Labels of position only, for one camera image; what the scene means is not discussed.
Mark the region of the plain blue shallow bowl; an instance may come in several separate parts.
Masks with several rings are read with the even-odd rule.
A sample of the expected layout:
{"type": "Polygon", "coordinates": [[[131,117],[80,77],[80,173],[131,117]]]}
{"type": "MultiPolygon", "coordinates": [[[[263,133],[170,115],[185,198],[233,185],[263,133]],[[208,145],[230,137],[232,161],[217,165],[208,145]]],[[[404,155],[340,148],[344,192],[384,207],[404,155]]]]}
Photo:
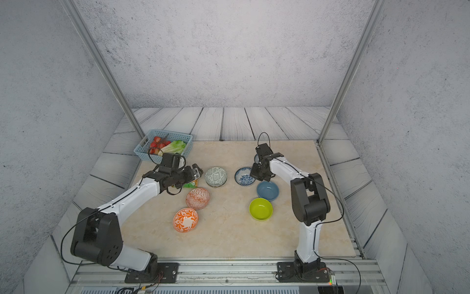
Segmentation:
{"type": "Polygon", "coordinates": [[[259,198],[266,199],[270,202],[279,196],[279,187],[272,182],[263,181],[257,186],[257,195],[259,198]]]}

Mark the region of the red diamond pattern bowl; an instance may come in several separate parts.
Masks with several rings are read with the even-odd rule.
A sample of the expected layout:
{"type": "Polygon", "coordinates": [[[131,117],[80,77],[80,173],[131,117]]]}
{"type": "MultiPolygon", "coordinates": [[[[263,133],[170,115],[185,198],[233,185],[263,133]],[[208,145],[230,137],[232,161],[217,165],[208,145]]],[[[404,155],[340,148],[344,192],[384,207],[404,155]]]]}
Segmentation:
{"type": "Polygon", "coordinates": [[[209,204],[210,193],[203,187],[192,189],[186,196],[186,205],[194,210],[200,210],[209,204]]]}

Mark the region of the green geometric pattern bowl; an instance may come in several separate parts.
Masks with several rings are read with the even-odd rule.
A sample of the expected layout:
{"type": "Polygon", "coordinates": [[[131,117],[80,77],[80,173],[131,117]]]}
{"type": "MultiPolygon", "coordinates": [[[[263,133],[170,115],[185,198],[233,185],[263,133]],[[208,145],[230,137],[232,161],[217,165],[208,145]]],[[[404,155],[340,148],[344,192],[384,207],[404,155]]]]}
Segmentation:
{"type": "Polygon", "coordinates": [[[220,187],[226,183],[228,175],[222,167],[212,167],[206,172],[204,179],[210,187],[220,187]]]}

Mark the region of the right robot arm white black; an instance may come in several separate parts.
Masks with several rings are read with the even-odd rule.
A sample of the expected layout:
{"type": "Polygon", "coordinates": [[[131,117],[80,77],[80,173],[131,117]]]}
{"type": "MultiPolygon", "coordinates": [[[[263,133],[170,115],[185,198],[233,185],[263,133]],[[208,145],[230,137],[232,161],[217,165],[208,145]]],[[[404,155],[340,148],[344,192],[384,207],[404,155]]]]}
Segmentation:
{"type": "Polygon", "coordinates": [[[320,174],[308,174],[291,164],[282,154],[257,154],[250,176],[270,181],[278,176],[290,185],[291,206],[300,222],[299,243],[294,252],[298,273],[319,271],[324,265],[317,250],[323,221],[330,212],[330,202],[320,174]]]}

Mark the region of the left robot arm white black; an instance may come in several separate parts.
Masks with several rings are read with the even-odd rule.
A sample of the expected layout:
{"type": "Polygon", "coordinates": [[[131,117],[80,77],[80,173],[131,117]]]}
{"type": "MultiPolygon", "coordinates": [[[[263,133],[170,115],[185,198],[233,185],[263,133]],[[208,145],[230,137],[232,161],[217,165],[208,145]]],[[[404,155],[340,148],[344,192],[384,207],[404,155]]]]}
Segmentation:
{"type": "Polygon", "coordinates": [[[155,255],[124,244],[121,226],[145,203],[171,187],[197,180],[203,170],[197,164],[186,164],[180,154],[166,153],[160,164],[128,191],[98,208],[85,208],[71,228],[70,253],[101,266],[114,266],[133,271],[146,271],[155,255]]]}

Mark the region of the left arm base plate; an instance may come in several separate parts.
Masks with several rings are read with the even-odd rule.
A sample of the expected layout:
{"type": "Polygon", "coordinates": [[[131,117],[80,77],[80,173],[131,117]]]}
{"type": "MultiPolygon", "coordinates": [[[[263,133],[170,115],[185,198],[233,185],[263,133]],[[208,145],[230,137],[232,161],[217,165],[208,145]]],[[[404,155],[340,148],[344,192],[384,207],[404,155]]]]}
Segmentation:
{"type": "Polygon", "coordinates": [[[143,271],[130,270],[125,284],[174,284],[178,275],[179,263],[151,262],[143,271]]]}

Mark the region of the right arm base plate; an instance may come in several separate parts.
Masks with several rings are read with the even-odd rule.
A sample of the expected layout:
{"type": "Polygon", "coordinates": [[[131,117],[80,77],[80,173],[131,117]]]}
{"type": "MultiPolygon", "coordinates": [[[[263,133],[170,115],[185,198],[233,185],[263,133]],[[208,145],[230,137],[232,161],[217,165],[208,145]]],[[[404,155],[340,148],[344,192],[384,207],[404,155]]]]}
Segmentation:
{"type": "Polygon", "coordinates": [[[329,269],[323,262],[278,262],[275,275],[279,282],[331,282],[329,269]]]}

